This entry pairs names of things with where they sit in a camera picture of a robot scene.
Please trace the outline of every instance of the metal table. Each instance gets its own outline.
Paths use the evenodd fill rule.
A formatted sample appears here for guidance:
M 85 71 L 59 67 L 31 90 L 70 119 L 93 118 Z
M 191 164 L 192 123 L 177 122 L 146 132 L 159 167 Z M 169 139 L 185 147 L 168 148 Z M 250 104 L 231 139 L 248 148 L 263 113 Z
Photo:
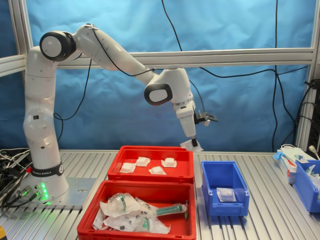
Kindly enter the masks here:
M 0 213 L 8 239 L 76 240 L 77 226 L 116 150 L 62 150 L 68 177 L 97 178 L 83 210 L 19 207 Z M 236 161 L 250 190 L 247 217 L 208 217 L 200 161 Z M 196 228 L 199 240 L 320 240 L 320 214 L 309 214 L 270 153 L 199 152 L 194 154 Z

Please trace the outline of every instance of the blue bin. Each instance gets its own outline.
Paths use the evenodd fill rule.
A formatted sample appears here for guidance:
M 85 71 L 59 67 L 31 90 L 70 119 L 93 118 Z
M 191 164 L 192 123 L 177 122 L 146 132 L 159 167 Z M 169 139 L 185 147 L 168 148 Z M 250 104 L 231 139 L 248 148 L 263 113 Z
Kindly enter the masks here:
M 249 190 L 234 161 L 202 161 L 202 192 L 209 216 L 247 216 Z M 236 202 L 221 202 L 217 188 L 233 189 Z
M 306 174 L 306 169 L 312 165 L 315 165 L 312 171 L 320 174 L 320 161 L 308 161 L 308 163 L 295 161 L 296 174 L 294 187 L 307 211 L 310 213 L 320 213 L 320 200 L 318 200 L 319 191 Z

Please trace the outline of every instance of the white packet in blue bin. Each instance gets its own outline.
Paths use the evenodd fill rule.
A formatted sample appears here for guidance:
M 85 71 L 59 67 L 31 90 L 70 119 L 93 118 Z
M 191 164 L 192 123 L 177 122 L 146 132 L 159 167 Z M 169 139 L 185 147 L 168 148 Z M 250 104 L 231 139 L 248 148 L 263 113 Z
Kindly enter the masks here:
M 216 194 L 220 202 L 236 202 L 235 191 L 232 188 L 216 188 Z

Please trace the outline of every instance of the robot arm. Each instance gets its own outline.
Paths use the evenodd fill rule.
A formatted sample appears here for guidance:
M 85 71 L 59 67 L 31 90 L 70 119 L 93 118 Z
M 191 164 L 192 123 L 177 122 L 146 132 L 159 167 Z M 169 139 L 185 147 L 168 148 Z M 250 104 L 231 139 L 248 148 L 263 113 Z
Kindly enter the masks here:
M 198 146 L 195 103 L 188 75 L 183 68 L 170 67 L 154 73 L 138 62 L 110 36 L 92 24 L 76 33 L 52 31 L 43 35 L 40 46 L 28 52 L 25 69 L 25 117 L 23 129 L 32 156 L 32 171 L 21 181 L 20 189 L 31 187 L 43 203 L 68 190 L 54 126 L 56 71 L 60 62 L 85 54 L 103 68 L 120 70 L 146 85 L 144 97 L 154 106 L 171 101 L 183 131 L 191 138 L 190 149 Z
M 136 77 L 146 84 L 146 101 L 154 106 L 171 101 L 186 137 L 195 139 L 195 104 L 188 75 L 183 68 L 172 67 L 158 75 L 89 23 L 74 34 L 58 31 L 46 33 L 40 40 L 40 50 L 47 59 L 54 62 L 67 61 L 85 54 L 107 70 L 120 70 Z

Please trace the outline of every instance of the plastic bag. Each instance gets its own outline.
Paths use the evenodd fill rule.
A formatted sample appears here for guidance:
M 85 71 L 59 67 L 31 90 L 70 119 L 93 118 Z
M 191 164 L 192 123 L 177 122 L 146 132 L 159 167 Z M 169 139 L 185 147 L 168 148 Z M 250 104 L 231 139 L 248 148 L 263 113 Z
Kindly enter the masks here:
M 160 167 L 160 166 L 155 166 L 155 167 L 149 169 L 149 172 L 150 172 L 151 174 L 167 175 L 167 174 L 165 173 L 165 171 L 162 169 L 162 167 Z
M 167 157 L 164 161 L 161 160 L 161 164 L 165 168 L 175 168 L 175 167 L 177 167 L 177 161 L 172 157 Z
M 320 174 L 319 173 L 311 173 L 311 176 L 315 177 L 316 179 L 320 180 Z
M 135 169 L 136 169 L 135 163 L 125 162 L 121 167 L 120 173 L 130 174 L 130 173 L 133 173 Z
M 232 188 L 216 188 L 220 202 L 236 202 L 235 191 Z
M 138 157 L 135 165 L 138 167 L 146 167 L 150 163 L 150 161 L 150 158 L 140 156 Z
M 316 166 L 316 165 L 312 165 L 312 166 L 308 167 L 308 168 L 305 170 L 305 173 L 307 174 L 308 177 L 310 177 L 311 172 L 312 172 L 312 170 L 314 169 L 315 166 Z
M 309 177 L 311 182 L 313 183 L 313 185 L 318 189 L 318 191 L 320 192 L 320 180 L 316 179 L 314 176 L 310 176 Z
M 137 224 L 136 232 L 148 232 L 153 234 L 168 234 L 170 232 L 170 226 L 166 227 L 156 217 L 143 217 Z
M 155 206 L 152 206 L 148 203 L 146 203 L 145 201 L 142 201 L 141 199 L 139 198 L 135 198 L 136 202 L 138 204 L 140 204 L 140 210 L 141 211 L 145 211 L 145 212 L 148 212 L 148 213 L 153 213 L 154 211 L 156 211 L 158 209 L 158 207 L 155 207 Z
M 109 216 L 103 221 L 103 223 L 106 226 L 117 229 L 119 231 L 133 232 L 137 228 L 141 218 L 142 217 L 139 214 L 131 212 L 129 214 L 124 214 L 117 217 Z
M 140 204 L 129 193 L 117 193 L 108 203 L 100 202 L 100 207 L 104 215 L 113 218 L 140 210 Z

